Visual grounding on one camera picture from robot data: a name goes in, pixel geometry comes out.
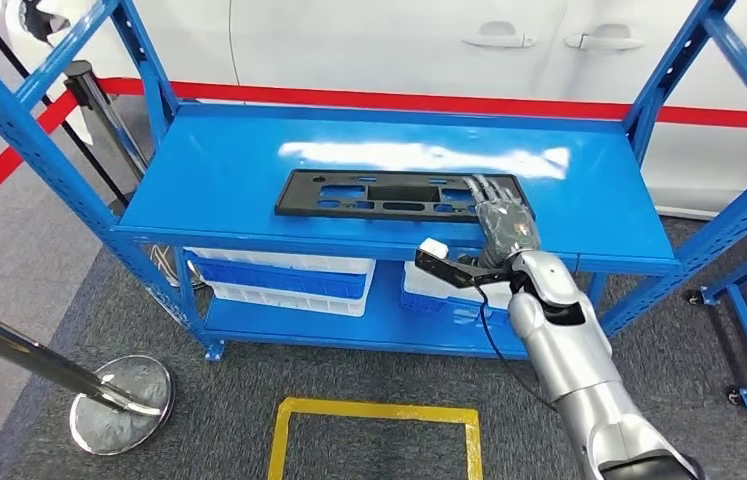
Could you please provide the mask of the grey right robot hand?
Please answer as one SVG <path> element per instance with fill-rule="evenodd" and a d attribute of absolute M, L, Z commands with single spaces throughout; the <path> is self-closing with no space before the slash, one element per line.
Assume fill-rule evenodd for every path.
<path fill-rule="evenodd" d="M 540 238 L 530 210 L 510 188 L 484 175 L 463 178 L 475 201 L 475 213 L 485 237 L 476 264 L 502 268 L 525 250 L 538 250 Z"/>

